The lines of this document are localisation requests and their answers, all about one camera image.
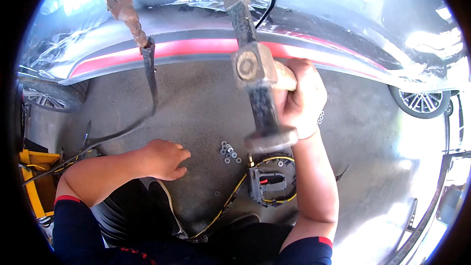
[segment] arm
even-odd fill
[[[337,184],[316,123],[327,101],[326,88],[309,60],[292,59],[286,65],[296,75],[298,87],[274,95],[281,123],[297,127],[300,136],[292,147],[300,214],[281,250],[308,237],[332,241],[339,215]]]
[[[175,180],[186,173],[178,164],[191,156],[181,144],[156,139],[145,147],[120,155],[85,159],[64,172],[56,198],[70,195],[92,207],[126,182],[142,177]]]

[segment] concrete floor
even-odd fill
[[[250,103],[236,88],[230,62],[188,62],[156,66],[160,108],[127,137],[101,146],[118,154],[154,138],[183,144],[192,153],[188,174],[168,182],[175,212],[189,234],[217,214],[246,169],[244,135],[254,129]],[[335,174],[350,164],[338,183],[339,226],[333,264],[384,264],[397,246],[413,198],[416,223],[430,203],[444,149],[443,117],[421,120],[404,114],[385,84],[320,70],[327,88],[320,125]],[[92,79],[78,113],[60,114],[33,107],[28,137],[50,152],[63,147],[72,155],[82,146],[87,122],[91,139],[117,132],[147,113],[151,98],[144,70]],[[225,164],[221,141],[234,146],[241,164]],[[296,202],[276,209],[251,201],[246,187],[227,216],[258,212],[277,222],[296,211]]]

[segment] car wheel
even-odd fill
[[[444,113],[445,113],[445,115],[447,115],[447,116],[451,116],[451,114],[453,114],[453,103],[452,103],[451,100],[450,100],[450,102],[448,103],[448,106],[446,107]]]
[[[389,90],[401,110],[420,119],[438,117],[450,104],[451,91],[407,93],[391,85]]]
[[[88,87],[88,81],[72,85],[60,85],[47,81],[22,80],[23,100],[51,111],[71,113],[78,111]]]

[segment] black sleeve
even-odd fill
[[[54,250],[69,264],[105,264],[112,252],[105,249],[100,227],[87,205],[72,196],[61,196],[54,207]]]
[[[332,243],[326,238],[308,237],[285,247],[276,265],[331,265]]]

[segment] man's right hand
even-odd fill
[[[296,91],[273,90],[280,123],[298,129],[299,139],[317,131],[317,119],[327,102],[327,92],[321,76],[310,60],[290,59],[286,62],[298,85]]]

